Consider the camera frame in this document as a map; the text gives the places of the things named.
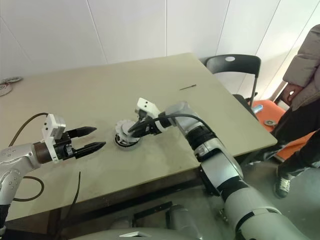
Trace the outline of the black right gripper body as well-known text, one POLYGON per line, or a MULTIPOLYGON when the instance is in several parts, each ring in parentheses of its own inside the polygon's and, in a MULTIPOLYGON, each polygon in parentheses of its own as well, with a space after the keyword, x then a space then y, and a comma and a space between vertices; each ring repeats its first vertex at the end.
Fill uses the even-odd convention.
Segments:
POLYGON ((146 122, 145 126, 149 127, 150 135, 157 135, 161 133, 161 131, 156 126, 156 122, 151 116, 147 114, 147 112, 143 110, 139 110, 138 116, 139 116, 138 120, 142 120, 146 122))

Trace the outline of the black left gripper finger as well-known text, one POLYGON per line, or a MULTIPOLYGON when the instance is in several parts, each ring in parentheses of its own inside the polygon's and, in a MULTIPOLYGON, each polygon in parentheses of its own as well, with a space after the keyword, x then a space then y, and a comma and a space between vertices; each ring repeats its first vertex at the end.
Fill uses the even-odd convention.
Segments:
POLYGON ((105 141, 100 141, 100 142, 92 142, 90 144, 85 145, 82 148, 76 149, 74 152, 74 157, 76 159, 82 158, 84 156, 90 155, 99 149, 101 149, 104 145, 106 144, 105 141))
POLYGON ((96 127, 84 126, 84 127, 68 130, 66 133, 68 134, 69 138, 80 138, 83 136, 87 136, 96 130, 97 130, 96 127))

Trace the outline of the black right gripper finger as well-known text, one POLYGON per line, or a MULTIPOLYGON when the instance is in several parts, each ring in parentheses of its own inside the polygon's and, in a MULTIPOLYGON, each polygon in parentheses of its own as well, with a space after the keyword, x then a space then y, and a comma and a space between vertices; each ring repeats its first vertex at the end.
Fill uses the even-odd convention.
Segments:
POLYGON ((138 120, 128 129, 128 132, 129 133, 145 132, 146 131, 145 129, 146 129, 146 121, 138 120))
POLYGON ((132 138, 142 138, 142 137, 149 135, 149 134, 150 134, 150 127, 143 126, 143 127, 135 128, 131 133, 131 137, 132 138))

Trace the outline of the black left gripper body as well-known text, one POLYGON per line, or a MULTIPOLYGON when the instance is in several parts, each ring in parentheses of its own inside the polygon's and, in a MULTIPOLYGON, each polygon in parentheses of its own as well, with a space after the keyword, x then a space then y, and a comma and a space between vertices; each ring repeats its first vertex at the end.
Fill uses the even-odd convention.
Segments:
POLYGON ((75 156, 76 150, 72 147, 72 138, 77 137, 75 129, 66 131, 53 145, 58 160, 67 160, 75 156))

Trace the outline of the bystander bare hand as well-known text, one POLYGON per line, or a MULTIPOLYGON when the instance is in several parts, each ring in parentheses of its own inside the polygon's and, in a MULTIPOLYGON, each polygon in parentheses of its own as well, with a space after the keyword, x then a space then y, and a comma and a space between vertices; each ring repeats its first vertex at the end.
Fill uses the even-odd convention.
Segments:
POLYGON ((304 88, 299 85, 288 83, 283 90, 283 99, 290 104, 295 96, 299 94, 303 89, 304 88))

